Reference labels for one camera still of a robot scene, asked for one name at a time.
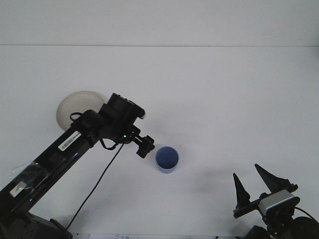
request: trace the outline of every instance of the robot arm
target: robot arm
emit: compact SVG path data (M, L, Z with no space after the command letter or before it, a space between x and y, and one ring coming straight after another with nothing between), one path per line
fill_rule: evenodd
M97 113L88 110L71 127L0 191L0 239L70 239L55 220L44 220L28 211L98 141L115 144L134 141L144 158L154 140L139 136L134 122L145 115L135 103L112 94Z
M271 193L263 193L259 199L250 202L249 193L234 174L237 194L234 218L258 210L267 225L267 230L254 226L244 239L271 239L271 236L276 239L319 238L319 224L313 218L292 218L300 198L291 193L296 191L298 186L291 184L288 179L274 176L258 164L255 164L255 167Z

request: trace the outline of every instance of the blue paper cup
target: blue paper cup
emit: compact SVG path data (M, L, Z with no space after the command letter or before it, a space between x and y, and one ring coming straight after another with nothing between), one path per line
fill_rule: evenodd
M162 173L171 173L178 163L178 153L172 147L162 147L156 153L156 163Z

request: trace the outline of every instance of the white label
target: white label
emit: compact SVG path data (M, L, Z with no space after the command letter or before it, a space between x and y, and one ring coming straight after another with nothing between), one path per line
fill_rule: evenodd
M15 198L23 189L25 189L25 187L26 183L21 181L10 191L10 193Z
M61 143L58 148L61 151L66 150L80 136L81 136L81 133L79 131L75 131L63 143Z

